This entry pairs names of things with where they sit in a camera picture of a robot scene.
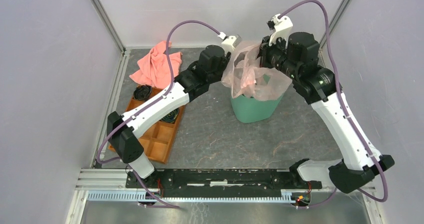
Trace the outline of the orange wooden divided tray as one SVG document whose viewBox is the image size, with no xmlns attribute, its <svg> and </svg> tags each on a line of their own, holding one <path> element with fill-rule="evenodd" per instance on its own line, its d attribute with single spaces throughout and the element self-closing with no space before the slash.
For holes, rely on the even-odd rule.
<svg viewBox="0 0 424 224">
<path fill-rule="evenodd" d="M 149 99 L 153 98 L 161 91 L 161 89 L 153 87 Z M 144 101 L 137 101 L 132 96 L 125 112 L 135 109 L 143 103 Z M 150 161 L 161 164 L 166 164 L 168 162 L 184 110 L 185 106 L 179 108 L 179 114 L 174 124 L 165 123 L 159 120 L 138 139 L 144 148 L 144 153 Z"/>
</svg>

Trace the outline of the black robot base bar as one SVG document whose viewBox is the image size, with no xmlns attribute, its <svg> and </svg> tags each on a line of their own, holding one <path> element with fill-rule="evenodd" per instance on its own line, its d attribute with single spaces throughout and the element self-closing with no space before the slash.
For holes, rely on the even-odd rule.
<svg viewBox="0 0 424 224">
<path fill-rule="evenodd" d="M 271 198 L 322 188 L 289 169 L 157 169 L 143 184 L 162 198 Z"/>
</svg>

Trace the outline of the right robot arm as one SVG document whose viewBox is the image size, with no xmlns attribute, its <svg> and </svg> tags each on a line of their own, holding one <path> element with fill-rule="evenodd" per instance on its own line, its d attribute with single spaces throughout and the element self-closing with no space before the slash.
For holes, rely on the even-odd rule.
<svg viewBox="0 0 424 224">
<path fill-rule="evenodd" d="M 321 117 L 341 151 L 342 159 L 327 168 L 329 179 L 341 192 L 348 194 L 372 181 L 379 171 L 391 168 L 391 155 L 381 154 L 371 142 L 370 152 L 364 147 L 358 132 L 362 129 L 352 114 L 346 114 L 346 97 L 338 99 L 335 74 L 319 65 L 319 43 L 313 34 L 294 32 L 271 43 L 265 36 L 260 44 L 260 66 L 275 68 L 292 80 L 296 92 Z"/>
</svg>

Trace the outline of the black grey rolled tie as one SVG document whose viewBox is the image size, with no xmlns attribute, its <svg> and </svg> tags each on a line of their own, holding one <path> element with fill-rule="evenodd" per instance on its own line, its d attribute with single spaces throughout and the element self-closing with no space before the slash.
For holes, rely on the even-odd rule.
<svg viewBox="0 0 424 224">
<path fill-rule="evenodd" d="M 137 101 L 147 101 L 153 88 L 150 85 L 140 85 L 133 92 L 133 98 Z"/>
</svg>

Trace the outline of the pink plastic trash bag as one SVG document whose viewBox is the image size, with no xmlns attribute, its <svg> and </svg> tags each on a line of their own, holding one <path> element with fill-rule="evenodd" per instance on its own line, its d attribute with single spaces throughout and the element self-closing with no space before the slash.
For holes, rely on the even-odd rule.
<svg viewBox="0 0 424 224">
<path fill-rule="evenodd" d="M 275 68 L 260 67 L 258 43 L 243 41 L 231 54 L 221 83 L 230 89 L 231 97 L 245 96 L 259 101 L 277 100 L 292 80 Z"/>
</svg>

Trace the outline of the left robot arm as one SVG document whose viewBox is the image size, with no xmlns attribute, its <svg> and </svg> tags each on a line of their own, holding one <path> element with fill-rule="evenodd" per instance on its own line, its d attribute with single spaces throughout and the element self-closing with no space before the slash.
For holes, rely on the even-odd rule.
<svg viewBox="0 0 424 224">
<path fill-rule="evenodd" d="M 211 84 L 221 81 L 230 57 L 230 52 L 217 45 L 209 45 L 197 61 L 181 71 L 160 93 L 123 114 L 114 111 L 108 115 L 107 142 L 122 162 L 138 175 L 137 180 L 145 188 L 156 184 L 157 174 L 139 138 L 167 114 L 195 100 L 208 92 Z"/>
</svg>

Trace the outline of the salmon pink cloth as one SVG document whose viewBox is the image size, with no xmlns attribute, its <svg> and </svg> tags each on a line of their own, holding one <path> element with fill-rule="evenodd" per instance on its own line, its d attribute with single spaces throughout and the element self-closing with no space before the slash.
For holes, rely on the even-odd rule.
<svg viewBox="0 0 424 224">
<path fill-rule="evenodd" d="M 171 71 L 165 51 L 165 40 L 156 44 L 147 55 L 137 61 L 138 70 L 129 75 L 130 79 L 139 85 L 166 88 L 171 82 Z"/>
</svg>

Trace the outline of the blue yellow rolled tie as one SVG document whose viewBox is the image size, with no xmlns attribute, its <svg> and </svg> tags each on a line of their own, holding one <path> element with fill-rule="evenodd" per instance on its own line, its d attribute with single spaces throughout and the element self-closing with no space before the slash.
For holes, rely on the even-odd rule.
<svg viewBox="0 0 424 224">
<path fill-rule="evenodd" d="M 177 120 L 177 117 L 179 115 L 180 109 L 177 108 L 175 110 L 173 110 L 172 112 L 169 112 L 167 115 L 165 115 L 164 117 L 162 117 L 160 119 L 160 121 L 165 122 L 165 123 L 170 123 L 170 124 L 174 124 L 175 121 Z"/>
</svg>

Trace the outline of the green plastic trash bin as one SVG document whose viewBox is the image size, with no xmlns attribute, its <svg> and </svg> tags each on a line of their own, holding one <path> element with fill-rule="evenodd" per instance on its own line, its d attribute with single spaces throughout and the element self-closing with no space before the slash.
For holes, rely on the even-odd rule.
<svg viewBox="0 0 424 224">
<path fill-rule="evenodd" d="M 236 118 L 242 123 L 253 123 L 268 119 L 277 108 L 284 93 L 275 100 L 259 101 L 253 97 L 244 95 L 233 98 L 231 89 L 231 105 Z"/>
</svg>

